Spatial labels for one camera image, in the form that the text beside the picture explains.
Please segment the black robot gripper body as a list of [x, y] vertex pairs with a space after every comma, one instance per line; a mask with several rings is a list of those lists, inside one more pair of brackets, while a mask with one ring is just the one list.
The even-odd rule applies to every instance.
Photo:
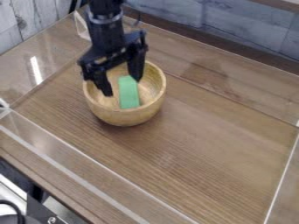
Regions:
[[122, 8], [125, 0], [87, 0], [85, 22], [90, 48], [78, 59], [82, 77], [93, 81], [95, 71], [106, 71], [126, 63], [135, 49], [148, 51], [145, 31], [123, 31]]

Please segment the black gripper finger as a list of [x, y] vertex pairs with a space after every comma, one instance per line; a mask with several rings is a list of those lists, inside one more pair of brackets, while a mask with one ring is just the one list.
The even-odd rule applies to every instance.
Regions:
[[145, 67], [145, 50], [135, 49], [129, 53], [129, 59], [126, 62], [127, 72], [135, 82], [142, 78]]
[[93, 73], [93, 83], [97, 89], [101, 90], [101, 93], [105, 97], [110, 97], [113, 95], [111, 87], [107, 82], [106, 72], [95, 71]]

